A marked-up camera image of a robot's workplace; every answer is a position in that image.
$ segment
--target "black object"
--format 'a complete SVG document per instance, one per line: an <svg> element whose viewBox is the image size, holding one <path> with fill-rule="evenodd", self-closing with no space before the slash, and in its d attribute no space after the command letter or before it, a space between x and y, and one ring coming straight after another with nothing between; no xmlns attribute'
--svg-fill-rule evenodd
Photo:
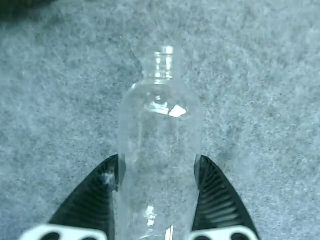
<svg viewBox="0 0 320 240"><path fill-rule="evenodd" d="M113 191L118 190L118 164L118 155L102 162L65 200L49 223L100 230L108 240L114 240ZM200 194L192 230L242 225L258 236L246 207L221 169L203 155L199 165ZM246 239L237 234L232 237L232 240Z"/></svg>
<svg viewBox="0 0 320 240"><path fill-rule="evenodd" d="M29 9L39 8L54 0L0 0L0 20L21 17Z"/></svg>

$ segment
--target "gray carpet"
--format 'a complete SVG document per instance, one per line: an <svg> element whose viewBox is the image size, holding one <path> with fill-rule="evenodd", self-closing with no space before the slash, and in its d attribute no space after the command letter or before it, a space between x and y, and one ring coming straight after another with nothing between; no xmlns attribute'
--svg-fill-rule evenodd
<svg viewBox="0 0 320 240"><path fill-rule="evenodd" d="M0 23L0 239L47 221L115 154L117 107L154 43L183 48L203 154L264 240L320 234L320 5L58 0Z"/></svg>

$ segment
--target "bottle shoulder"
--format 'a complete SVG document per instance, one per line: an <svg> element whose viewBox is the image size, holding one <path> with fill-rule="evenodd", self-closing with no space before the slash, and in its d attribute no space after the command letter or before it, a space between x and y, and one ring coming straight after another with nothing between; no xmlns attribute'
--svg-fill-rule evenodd
<svg viewBox="0 0 320 240"><path fill-rule="evenodd" d="M181 82L154 84L153 82L138 82L125 94L121 108L136 110L152 110L154 108L180 109L201 113L202 106L194 91Z"/></svg>

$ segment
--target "black gripper pad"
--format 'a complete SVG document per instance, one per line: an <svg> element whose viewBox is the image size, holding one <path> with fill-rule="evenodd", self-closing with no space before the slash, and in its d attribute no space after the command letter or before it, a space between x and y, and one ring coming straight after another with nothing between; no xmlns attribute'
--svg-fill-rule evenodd
<svg viewBox="0 0 320 240"><path fill-rule="evenodd" d="M251 229L259 238L244 203L225 174L207 156L201 156L200 164L200 193L192 230L241 225Z"/></svg>
<svg viewBox="0 0 320 240"><path fill-rule="evenodd" d="M118 190L118 155L93 170L60 206L50 224L96 229L115 240L113 191ZM239 195L220 168L201 156L199 199L193 231L242 225L257 230Z"/></svg>
<svg viewBox="0 0 320 240"><path fill-rule="evenodd" d="M118 185L118 156L102 162L71 193L49 224L103 231L115 239L113 191Z"/></svg>

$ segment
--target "bottle body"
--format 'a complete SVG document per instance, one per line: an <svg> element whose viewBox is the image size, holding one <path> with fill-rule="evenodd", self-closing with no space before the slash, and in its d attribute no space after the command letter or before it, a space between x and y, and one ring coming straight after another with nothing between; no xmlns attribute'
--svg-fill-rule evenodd
<svg viewBox="0 0 320 240"><path fill-rule="evenodd" d="M145 79L119 109L120 240L184 240L199 190L200 100L182 82Z"/></svg>

